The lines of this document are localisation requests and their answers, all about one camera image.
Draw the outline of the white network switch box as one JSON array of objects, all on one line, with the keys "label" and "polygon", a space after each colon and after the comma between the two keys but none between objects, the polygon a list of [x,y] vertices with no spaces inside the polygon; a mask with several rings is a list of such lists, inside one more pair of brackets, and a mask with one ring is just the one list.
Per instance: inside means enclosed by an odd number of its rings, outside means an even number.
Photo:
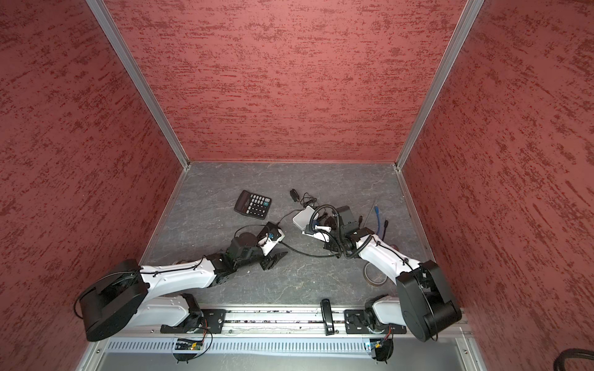
[{"label": "white network switch box", "polygon": [[302,232],[306,231],[311,217],[314,215],[314,208],[307,206],[305,209],[299,211],[293,218],[293,224]]}]

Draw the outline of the black power adapter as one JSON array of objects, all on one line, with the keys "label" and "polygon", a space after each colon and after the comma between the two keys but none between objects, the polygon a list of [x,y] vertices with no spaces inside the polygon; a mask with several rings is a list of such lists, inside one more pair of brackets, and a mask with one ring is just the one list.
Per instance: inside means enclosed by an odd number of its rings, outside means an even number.
[{"label": "black power adapter", "polygon": [[292,200],[294,202],[298,202],[300,200],[300,196],[299,196],[298,192],[295,189],[291,189],[290,190],[290,196],[292,197]]}]

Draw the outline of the black smartphone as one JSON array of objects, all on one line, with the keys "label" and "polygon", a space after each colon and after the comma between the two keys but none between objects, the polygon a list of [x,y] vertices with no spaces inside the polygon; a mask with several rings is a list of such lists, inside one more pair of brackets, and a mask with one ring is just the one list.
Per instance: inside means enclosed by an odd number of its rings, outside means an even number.
[{"label": "black smartphone", "polygon": [[265,242],[273,241],[278,242],[284,238],[284,233],[281,229],[278,228],[277,224],[272,222],[267,222],[264,225],[263,230],[261,231],[261,238],[265,240]]}]

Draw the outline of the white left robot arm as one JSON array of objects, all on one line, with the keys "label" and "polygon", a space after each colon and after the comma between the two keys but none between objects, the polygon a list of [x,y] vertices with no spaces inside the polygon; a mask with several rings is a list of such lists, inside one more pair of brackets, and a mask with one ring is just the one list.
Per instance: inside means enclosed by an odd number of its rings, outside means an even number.
[{"label": "white left robot arm", "polygon": [[243,267],[273,268],[285,252],[275,252],[284,233],[265,227],[259,235],[242,233],[224,252],[168,266],[141,266],[123,261],[85,289],[74,304],[84,323],[86,339],[98,342],[123,329],[160,326],[163,333],[195,332],[204,314],[193,289],[223,284]]}]

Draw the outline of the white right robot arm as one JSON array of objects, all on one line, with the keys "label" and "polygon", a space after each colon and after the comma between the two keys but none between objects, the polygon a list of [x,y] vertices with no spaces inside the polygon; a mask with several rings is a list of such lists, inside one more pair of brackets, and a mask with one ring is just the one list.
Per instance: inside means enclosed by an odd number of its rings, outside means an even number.
[{"label": "white right robot arm", "polygon": [[385,243],[373,230],[347,223],[346,210],[331,205],[315,208],[305,231],[324,236],[345,258],[360,258],[377,268],[397,288],[397,295],[369,301],[366,326],[378,332],[405,326],[418,340],[436,341],[439,333],[462,319],[462,310],[435,261],[421,262]]}]

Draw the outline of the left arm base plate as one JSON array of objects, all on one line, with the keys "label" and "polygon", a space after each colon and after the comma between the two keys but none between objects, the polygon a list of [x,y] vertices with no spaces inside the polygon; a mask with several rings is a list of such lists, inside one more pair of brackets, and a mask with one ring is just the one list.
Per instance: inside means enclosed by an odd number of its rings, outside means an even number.
[{"label": "left arm base plate", "polygon": [[205,309],[190,314],[177,326],[161,325],[162,334],[221,334],[227,310]]}]

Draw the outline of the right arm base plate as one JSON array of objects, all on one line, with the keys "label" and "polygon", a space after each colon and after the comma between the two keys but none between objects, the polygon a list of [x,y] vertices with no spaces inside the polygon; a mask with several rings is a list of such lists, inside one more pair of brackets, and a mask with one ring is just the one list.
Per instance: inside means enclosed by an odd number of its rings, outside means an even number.
[{"label": "right arm base plate", "polygon": [[346,333],[349,335],[405,335],[408,332],[405,326],[381,323],[371,309],[348,309],[343,313]]}]

